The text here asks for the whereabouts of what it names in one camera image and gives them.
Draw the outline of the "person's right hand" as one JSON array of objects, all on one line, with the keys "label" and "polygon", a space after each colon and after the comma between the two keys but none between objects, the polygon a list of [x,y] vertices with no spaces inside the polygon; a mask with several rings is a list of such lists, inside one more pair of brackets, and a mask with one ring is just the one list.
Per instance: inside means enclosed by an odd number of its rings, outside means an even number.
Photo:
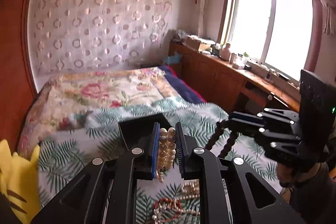
[{"label": "person's right hand", "polygon": [[281,163],[277,163],[277,178],[279,180],[280,185],[283,188],[290,188],[294,186],[294,184],[307,182],[312,178],[315,178],[320,171],[326,171],[327,176],[329,175],[329,167],[325,162],[318,162],[307,172],[299,172],[294,168],[285,166]]}]

